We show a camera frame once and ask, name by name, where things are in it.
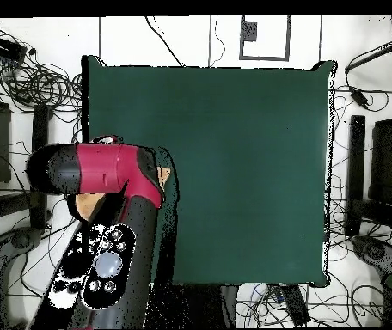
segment floor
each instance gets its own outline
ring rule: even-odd
[[[389,15],[293,15],[291,18],[291,56],[289,62],[279,61],[239,61],[240,16],[190,16],[149,17],[150,24],[167,41],[175,56],[184,64],[207,67],[273,67],[310,69],[319,60],[334,60],[338,63],[335,87],[346,84],[344,68],[362,52],[369,51],[392,40]],[[285,22],[271,16],[247,17],[247,21],[257,21],[260,26],[260,42],[254,49],[247,49],[249,54],[258,56],[278,56],[283,32],[277,32],[273,24],[283,27]],[[0,29],[32,45],[37,51],[35,57],[40,64],[54,64],[63,69],[72,79],[81,72],[82,55],[100,56],[107,65],[149,64],[154,66],[177,65],[159,37],[149,28],[143,17],[107,17],[107,18],[27,18],[0,19]],[[209,32],[211,42],[209,50]],[[268,40],[267,46],[261,40]],[[392,53],[353,70],[349,74],[349,83],[366,90],[392,91]],[[377,110],[385,105],[385,94],[375,93],[369,96],[371,109]],[[20,113],[8,97],[0,100],[9,103],[14,112],[11,122],[12,152],[24,153],[24,145],[31,148],[32,114]],[[347,92],[338,92],[336,98],[337,113],[340,118],[335,133],[334,161],[343,161],[346,156],[347,121],[351,115],[361,114],[366,117],[366,149],[371,147],[371,130],[377,120],[392,118],[392,94],[389,104],[379,112],[367,112],[352,103]],[[49,141],[70,143],[76,130],[76,114],[71,108],[65,108],[50,124]],[[365,192],[369,185],[370,154],[366,152],[364,172]],[[26,155],[12,154],[10,161],[15,167],[24,186],[29,188],[24,174]],[[346,165],[339,163],[333,170],[334,199],[344,199],[346,184]],[[0,184],[0,189],[20,189],[13,178],[9,184]],[[61,200],[60,196],[49,198],[50,209]],[[333,204],[337,214],[335,220],[342,218],[342,209]],[[0,218],[0,234],[16,226],[28,224],[28,213],[22,211]],[[70,221],[66,203],[61,201],[54,210],[52,231],[63,228]],[[339,231],[338,224],[333,225]],[[51,279],[53,265],[57,265],[76,225],[45,239],[29,255],[24,280],[36,292],[42,294]],[[363,224],[363,231],[372,226]],[[382,239],[392,238],[388,227],[375,231],[384,235]],[[340,235],[332,235],[334,242],[343,241]],[[308,327],[378,327],[381,312],[382,295],[376,290],[360,285],[368,284],[381,290],[379,278],[374,269],[358,260],[350,251],[351,243],[343,242],[329,252],[328,270],[332,274],[331,284],[324,289],[312,289],[302,286],[308,296],[309,314],[313,321]],[[19,281],[24,257],[19,257],[12,269],[9,293],[27,294]],[[354,295],[358,314],[354,315],[348,304],[348,296]],[[245,284],[241,286],[236,307],[236,325],[238,327],[293,327],[286,317],[283,305],[275,302],[263,302],[267,290],[264,284]],[[10,297],[11,314],[15,318],[31,320],[39,305],[35,297]]]

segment dark green mat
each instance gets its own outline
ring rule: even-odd
[[[104,67],[89,57],[90,137],[174,158],[176,283],[322,283],[333,66]]]

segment round button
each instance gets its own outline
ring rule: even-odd
[[[108,241],[103,241],[101,247],[105,250],[108,250],[110,248],[110,243]]]
[[[123,232],[121,230],[114,230],[111,234],[110,234],[110,238],[113,241],[118,241],[119,239],[121,239],[121,237],[123,236]]]
[[[113,252],[105,252],[100,255],[95,262],[95,270],[98,276],[101,278],[111,278],[116,276],[121,267],[123,261],[121,258]]]
[[[107,281],[104,284],[104,291],[108,293],[112,293],[117,289],[117,285],[113,281]]]
[[[92,281],[89,284],[89,289],[93,292],[96,292],[100,289],[100,281]]]
[[[121,243],[117,244],[117,249],[119,251],[124,251],[126,249],[126,244],[122,241]]]
[[[72,283],[70,283],[70,285],[68,287],[68,292],[70,294],[76,294],[81,289],[82,289],[82,286],[80,285],[79,282],[72,282]]]

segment black frame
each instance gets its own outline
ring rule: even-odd
[[[291,53],[291,18],[292,15],[287,16],[287,29],[286,29],[286,45],[285,45],[285,56],[284,57],[255,57],[255,56],[244,56],[243,45],[245,42],[244,30],[246,29],[247,22],[245,21],[245,15],[242,15],[241,19],[241,39],[240,39],[240,50],[239,59],[241,61],[280,61],[289,62]]]

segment wire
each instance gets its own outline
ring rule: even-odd
[[[355,61],[355,59],[358,59],[358,58],[363,57],[363,56],[365,56],[365,55],[367,55],[367,54],[369,54],[369,53],[372,53],[372,52],[377,51],[377,50],[379,50],[379,49],[381,49],[381,48],[384,48],[384,47],[387,47],[387,46],[391,46],[391,45],[392,45],[392,41],[387,42],[387,43],[385,43],[385,44],[383,44],[383,45],[380,45],[380,46],[378,46],[377,48],[374,48],[374,49],[372,49],[372,50],[370,50],[370,51],[361,53],[361,54],[359,54],[357,57],[353,58],[353,59],[349,62],[349,65],[348,65],[347,67],[350,67],[350,66],[352,65],[353,61]],[[349,84],[349,80],[348,80],[349,71],[350,71],[350,70],[346,70],[346,71],[345,71],[345,75],[346,75],[346,86],[347,86],[347,87],[350,87],[350,86],[351,86],[351,85]]]
[[[25,268],[27,267],[28,264],[28,252],[25,253],[25,264],[23,265],[23,268],[21,269],[21,275],[20,275],[20,280],[21,280],[21,284],[23,285],[23,287],[25,287],[25,289],[27,289],[29,292],[35,294],[36,296],[42,298],[42,295],[39,295],[37,292],[35,292],[34,290],[30,289],[27,284],[25,283],[25,281],[23,280],[23,272],[25,271]]]
[[[54,204],[54,206],[52,207],[52,212],[51,212],[51,228],[49,229],[50,235],[48,236],[48,256],[49,256],[49,260],[50,260],[50,262],[51,262],[51,264],[52,264],[52,267],[54,267],[54,269],[56,269],[56,266],[54,265],[54,262],[52,262],[51,249],[50,249],[50,246],[51,246],[51,230],[52,230],[52,222],[53,222],[53,219],[54,219],[54,210],[55,210],[55,207],[57,206],[58,203],[61,203],[62,201],[66,201],[66,200],[65,200],[65,199],[60,199],[60,200],[57,201],[57,202]]]
[[[18,223],[20,223],[20,222],[22,222],[23,220],[28,219],[28,218],[29,218],[29,215],[26,216],[26,217],[23,217],[22,219],[20,219],[17,223],[15,223],[15,224],[13,225],[13,227],[10,229],[10,231],[14,230],[15,226],[16,226]]]
[[[352,291],[352,294],[351,294],[351,305],[352,305],[353,317],[355,318],[355,321],[357,322],[357,324],[358,324],[360,327],[363,327],[363,326],[362,326],[362,324],[361,324],[361,322],[359,321],[359,318],[358,318],[359,313],[358,313],[357,310],[355,309],[355,305],[354,305],[355,300],[354,300],[354,297],[355,297],[355,293],[356,293],[358,290],[363,289],[363,288],[370,288],[370,289],[372,289],[372,290],[375,290],[376,292],[379,292],[381,295],[383,295],[383,292],[382,292],[382,291],[380,291],[377,287],[372,286],[371,284],[361,284],[360,286],[358,286],[356,289],[354,289],[354,290]]]
[[[173,51],[170,49],[170,47],[168,46],[167,42],[164,40],[164,38],[156,31],[156,29],[154,29],[149,21],[149,18],[147,16],[144,17],[145,21],[147,21],[147,24],[149,25],[149,28],[151,30],[153,30],[153,32],[155,32],[155,34],[162,40],[162,43],[167,47],[168,51],[171,53],[171,55],[174,57],[174,59],[176,60],[176,62],[178,63],[178,65],[180,67],[185,67],[184,64],[182,64],[179,59],[175,56],[175,54],[173,53]]]
[[[54,235],[54,234],[57,234],[59,231],[66,231],[74,222],[76,221],[76,219],[74,219],[74,218],[72,218],[72,220],[70,221],[70,223],[69,224],[67,224],[66,226],[64,226],[63,228],[60,228],[60,229],[57,229],[57,230],[55,230],[55,231],[53,231],[51,234],[49,234],[49,235],[44,235],[44,236],[42,236],[41,237],[41,240],[43,241],[44,239],[46,239],[48,236],[52,236],[52,235]],[[58,240],[54,243],[54,245],[50,248],[50,250],[53,250],[54,249],[54,247],[55,246],[57,246],[57,244],[58,244],[58,242],[60,241],[60,239],[61,239],[61,236],[58,238]],[[28,270],[26,271],[26,272],[24,272],[23,273],[23,275],[22,276],[25,276],[29,271],[31,271],[34,267],[36,267],[46,256],[48,255],[48,253],[45,253],[42,257],[40,257],[39,258],[39,260],[37,260],[37,262],[35,262],[31,267],[29,267],[28,268]],[[19,282],[20,281],[20,279],[18,278],[15,282],[13,282],[10,286],[9,286],[9,288],[8,288],[8,290],[14,285],[14,284],[16,284],[17,282]]]
[[[215,23],[215,25],[214,25],[214,36],[217,38],[217,40],[218,40],[219,42],[222,43],[222,47],[223,47],[224,49],[222,50],[222,54],[221,54],[220,58],[219,58],[219,59],[216,59],[216,61],[214,61],[214,62],[211,64],[211,67],[212,67],[216,62],[218,62],[218,61],[220,61],[220,60],[222,59],[222,57],[224,56],[224,53],[225,53],[225,51],[226,51],[225,44],[224,44],[224,43],[220,40],[220,38],[217,36],[217,19],[218,19],[218,16],[216,16],[216,23]]]

